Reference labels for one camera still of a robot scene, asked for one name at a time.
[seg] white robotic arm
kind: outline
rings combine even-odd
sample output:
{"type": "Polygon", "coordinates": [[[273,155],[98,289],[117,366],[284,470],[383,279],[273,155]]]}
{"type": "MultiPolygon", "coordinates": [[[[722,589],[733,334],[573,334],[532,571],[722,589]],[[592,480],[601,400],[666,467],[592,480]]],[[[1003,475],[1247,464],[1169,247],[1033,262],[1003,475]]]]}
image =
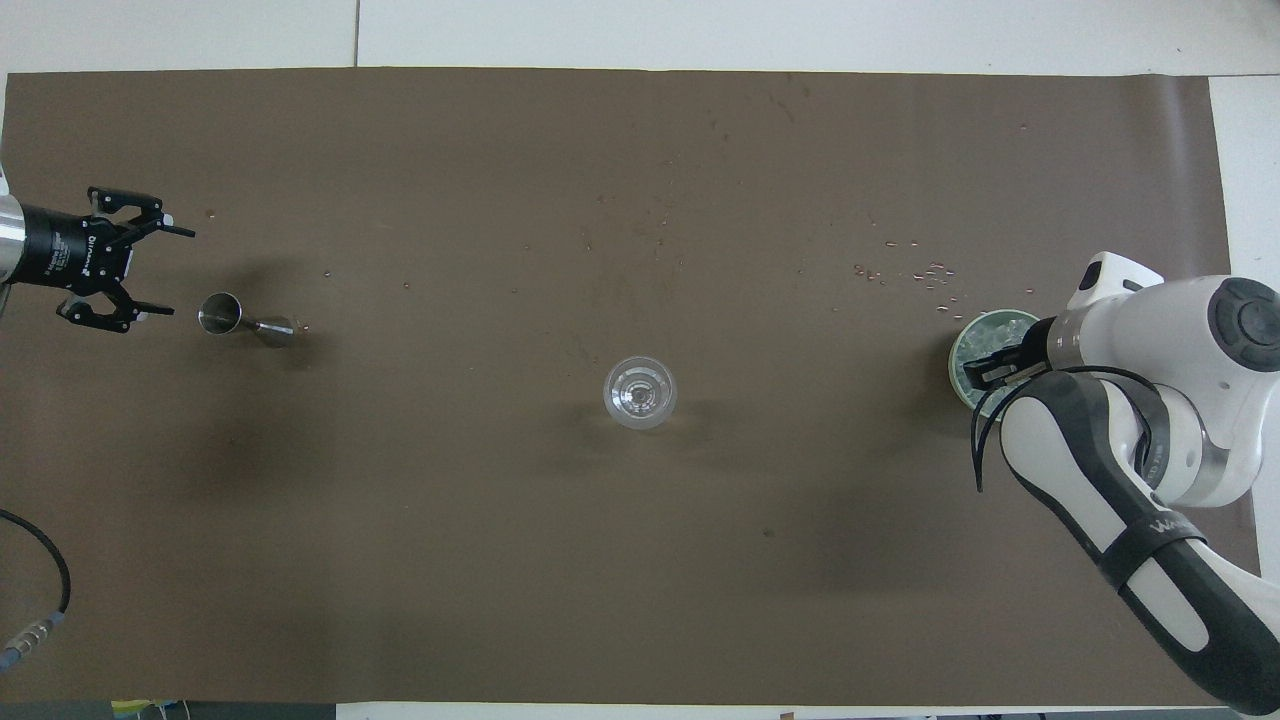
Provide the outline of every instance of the white robotic arm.
{"type": "Polygon", "coordinates": [[[1015,477],[1183,671],[1239,712],[1280,717],[1280,587],[1170,510],[1231,502],[1258,474],[1280,379],[1276,293],[1226,275],[1164,283],[1105,252],[1068,310],[1042,323],[1018,354],[978,365],[1105,365],[1151,384],[1057,370],[1029,380],[1001,424],[1015,477]]]}

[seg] black velcro strap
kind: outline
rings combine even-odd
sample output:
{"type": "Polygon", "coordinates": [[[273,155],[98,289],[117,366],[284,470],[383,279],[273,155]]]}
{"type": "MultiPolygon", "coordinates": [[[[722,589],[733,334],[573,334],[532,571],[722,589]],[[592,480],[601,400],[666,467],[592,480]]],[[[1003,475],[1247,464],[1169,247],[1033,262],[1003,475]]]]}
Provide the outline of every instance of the black velcro strap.
{"type": "Polygon", "coordinates": [[[1098,570],[1119,591],[1157,550],[1187,538],[1203,541],[1204,536],[1181,512],[1152,512],[1120,533],[1098,559],[1098,570]]]}

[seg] clear glass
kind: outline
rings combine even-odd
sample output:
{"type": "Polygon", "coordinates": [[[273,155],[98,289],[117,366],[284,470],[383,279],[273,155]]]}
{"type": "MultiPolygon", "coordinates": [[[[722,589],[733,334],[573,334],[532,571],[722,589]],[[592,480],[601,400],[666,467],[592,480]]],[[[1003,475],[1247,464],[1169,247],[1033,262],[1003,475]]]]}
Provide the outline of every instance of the clear glass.
{"type": "Polygon", "coordinates": [[[604,407],[634,430],[657,428],[676,409],[676,378],[653,357],[627,357],[604,378],[604,407]]]}

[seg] metallic jigger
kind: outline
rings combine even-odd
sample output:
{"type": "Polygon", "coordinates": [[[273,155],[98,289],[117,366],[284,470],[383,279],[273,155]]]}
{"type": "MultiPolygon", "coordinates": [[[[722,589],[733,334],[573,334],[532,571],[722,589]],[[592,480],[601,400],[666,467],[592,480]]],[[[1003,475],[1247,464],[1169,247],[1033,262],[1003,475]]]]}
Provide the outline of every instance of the metallic jigger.
{"type": "Polygon", "coordinates": [[[239,300],[229,292],[215,292],[200,306],[196,314],[200,327],[209,334],[228,334],[236,331],[253,331],[257,340],[268,347],[284,347],[293,341],[293,322],[273,315],[255,320],[244,315],[239,300]]]}

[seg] cable connector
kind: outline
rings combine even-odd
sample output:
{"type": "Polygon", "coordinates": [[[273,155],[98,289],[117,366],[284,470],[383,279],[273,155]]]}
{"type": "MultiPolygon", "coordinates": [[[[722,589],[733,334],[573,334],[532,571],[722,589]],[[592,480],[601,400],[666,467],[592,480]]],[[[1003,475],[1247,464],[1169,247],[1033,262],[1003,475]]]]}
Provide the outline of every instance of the cable connector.
{"type": "Polygon", "coordinates": [[[36,620],[31,625],[5,643],[4,652],[0,652],[0,673],[18,664],[19,660],[31,655],[36,646],[49,637],[49,633],[63,621],[63,614],[54,611],[44,620],[36,620]]]}

